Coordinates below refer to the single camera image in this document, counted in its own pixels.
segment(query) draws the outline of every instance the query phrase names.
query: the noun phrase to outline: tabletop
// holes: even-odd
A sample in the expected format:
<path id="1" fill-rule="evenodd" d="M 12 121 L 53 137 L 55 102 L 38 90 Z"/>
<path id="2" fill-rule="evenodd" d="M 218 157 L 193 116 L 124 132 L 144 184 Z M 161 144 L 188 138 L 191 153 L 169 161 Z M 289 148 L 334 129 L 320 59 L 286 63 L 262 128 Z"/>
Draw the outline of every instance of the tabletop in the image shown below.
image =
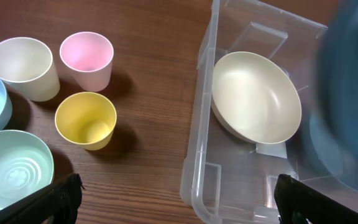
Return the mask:
<path id="1" fill-rule="evenodd" d="M 337 0 L 265 1 L 327 23 Z M 6 129 L 28 131 L 52 150 L 55 179 L 79 173 L 86 190 L 77 223 L 201 223 L 179 196 L 197 78 L 198 50 L 212 0 L 0 0 L 0 41 L 46 43 L 60 77 L 50 101 L 12 90 Z M 111 142 L 86 151 L 66 142 L 54 123 L 58 105 L 84 91 L 69 76 L 59 47 L 71 34 L 97 32 L 114 46 L 112 77 L 100 92 L 117 109 Z"/>

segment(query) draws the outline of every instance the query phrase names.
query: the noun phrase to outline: wood grain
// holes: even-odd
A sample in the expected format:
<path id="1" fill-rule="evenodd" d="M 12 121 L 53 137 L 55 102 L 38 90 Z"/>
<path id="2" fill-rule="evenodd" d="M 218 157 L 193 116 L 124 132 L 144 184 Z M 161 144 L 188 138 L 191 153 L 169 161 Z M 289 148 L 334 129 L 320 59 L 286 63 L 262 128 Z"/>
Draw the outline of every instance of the wood grain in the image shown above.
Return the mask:
<path id="1" fill-rule="evenodd" d="M 321 14 L 318 7 L 310 10 L 312 2 L 318 5 L 316 1 L 306 2 L 270 3 L 327 21 L 315 14 Z M 34 133 L 50 146 L 56 179 L 71 172 L 81 175 L 86 190 L 77 223 L 201 223 L 181 201 L 179 188 L 198 50 L 211 3 L 0 0 L 0 41 L 25 36 L 45 42 L 52 50 L 62 86 L 54 99 L 43 103 L 10 91 L 14 112 L 7 128 Z M 70 34 L 86 30 L 106 36 L 115 50 L 112 79 L 101 93 L 117 108 L 118 122 L 110 144 L 95 152 L 62 139 L 53 120 L 59 103 L 82 91 L 60 60 L 60 44 Z"/>

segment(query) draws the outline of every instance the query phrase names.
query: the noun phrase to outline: transparent storage box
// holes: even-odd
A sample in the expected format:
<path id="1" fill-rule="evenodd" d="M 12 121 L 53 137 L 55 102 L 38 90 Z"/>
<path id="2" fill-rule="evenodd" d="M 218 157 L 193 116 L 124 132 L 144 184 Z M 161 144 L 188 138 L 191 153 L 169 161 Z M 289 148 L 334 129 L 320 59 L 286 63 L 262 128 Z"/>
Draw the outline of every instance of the transparent storage box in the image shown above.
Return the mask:
<path id="1" fill-rule="evenodd" d="M 315 110 L 311 79 L 327 27 L 256 0 L 214 0 L 198 56 L 193 119 L 180 195 L 205 223 L 279 223 L 273 197 L 288 174 L 358 212 L 358 161 L 340 149 L 304 147 Z M 214 64 L 231 52 L 269 58 L 290 77 L 302 103 L 297 134 L 283 144 L 251 144 L 227 132 L 211 111 Z"/>

